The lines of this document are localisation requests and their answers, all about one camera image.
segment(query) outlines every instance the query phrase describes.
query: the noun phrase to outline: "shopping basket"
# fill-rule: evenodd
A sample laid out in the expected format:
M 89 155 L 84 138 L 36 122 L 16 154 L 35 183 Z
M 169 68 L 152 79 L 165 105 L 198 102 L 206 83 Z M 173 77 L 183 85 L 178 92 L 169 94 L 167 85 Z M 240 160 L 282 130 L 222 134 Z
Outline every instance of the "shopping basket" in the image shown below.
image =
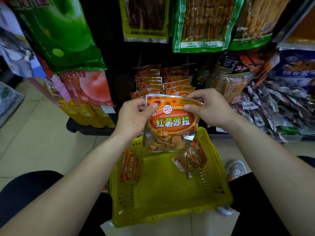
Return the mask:
M 129 148 L 143 157 L 142 172 L 138 185 L 120 183 L 122 155 L 111 174 L 115 227 L 201 213 L 233 202 L 222 161 L 207 131 L 198 127 L 195 138 L 201 143 L 208 161 L 202 171 L 189 180 L 172 161 L 178 152 L 147 152 L 142 146 L 142 136 L 132 141 Z

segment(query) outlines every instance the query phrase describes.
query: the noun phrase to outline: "tile floor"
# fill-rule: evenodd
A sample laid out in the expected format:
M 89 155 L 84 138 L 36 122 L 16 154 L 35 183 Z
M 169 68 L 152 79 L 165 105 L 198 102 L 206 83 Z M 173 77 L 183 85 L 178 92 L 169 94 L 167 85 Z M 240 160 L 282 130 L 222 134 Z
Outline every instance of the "tile floor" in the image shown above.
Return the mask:
M 0 190 L 14 177 L 30 171 L 55 170 L 66 174 L 107 138 L 70 133 L 65 128 L 68 117 L 27 80 L 19 84 L 17 91 L 26 95 L 25 100 L 0 129 Z M 233 142 L 213 142 L 223 164 L 230 159 L 242 160 L 250 171 Z M 296 155 L 315 157 L 312 146 L 311 142 L 285 144 Z M 231 234 L 237 218 L 237 213 L 232 217 L 222 217 L 212 210 L 121 229 L 105 223 L 102 228 L 108 236 L 225 236 Z

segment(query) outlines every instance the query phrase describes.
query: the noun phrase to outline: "shoe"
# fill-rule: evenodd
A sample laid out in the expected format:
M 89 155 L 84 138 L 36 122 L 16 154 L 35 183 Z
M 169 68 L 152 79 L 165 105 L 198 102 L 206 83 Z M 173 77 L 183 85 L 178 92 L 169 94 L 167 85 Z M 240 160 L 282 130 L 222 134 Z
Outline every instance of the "shoe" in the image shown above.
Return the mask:
M 226 179 L 227 182 L 235 180 L 242 175 L 247 174 L 244 163 L 239 160 L 231 160 L 225 166 Z M 233 214 L 234 210 L 230 206 L 219 207 L 215 209 L 219 214 L 223 216 L 230 216 Z

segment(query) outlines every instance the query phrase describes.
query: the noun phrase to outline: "fingernail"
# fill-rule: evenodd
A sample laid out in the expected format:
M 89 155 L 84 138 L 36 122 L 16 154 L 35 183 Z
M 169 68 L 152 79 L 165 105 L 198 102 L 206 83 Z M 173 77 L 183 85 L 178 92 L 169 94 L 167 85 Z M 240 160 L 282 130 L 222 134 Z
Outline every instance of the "fingernail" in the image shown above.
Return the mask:
M 157 104 L 157 103 L 152 103 L 152 107 L 153 107 L 155 110 L 157 110 L 158 104 Z

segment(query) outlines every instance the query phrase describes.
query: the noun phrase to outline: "yellow-green package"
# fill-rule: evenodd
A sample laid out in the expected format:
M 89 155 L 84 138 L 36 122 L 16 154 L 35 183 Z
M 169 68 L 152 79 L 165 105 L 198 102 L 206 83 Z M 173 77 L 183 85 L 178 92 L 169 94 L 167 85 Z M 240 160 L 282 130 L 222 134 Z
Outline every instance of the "yellow-green package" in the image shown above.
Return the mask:
M 79 0 L 6 0 L 55 73 L 106 70 Z
M 245 0 L 178 0 L 173 52 L 226 50 Z
M 230 50 L 247 50 L 267 44 L 274 26 L 290 0 L 246 0 Z
M 170 0 L 119 0 L 124 40 L 168 42 Z

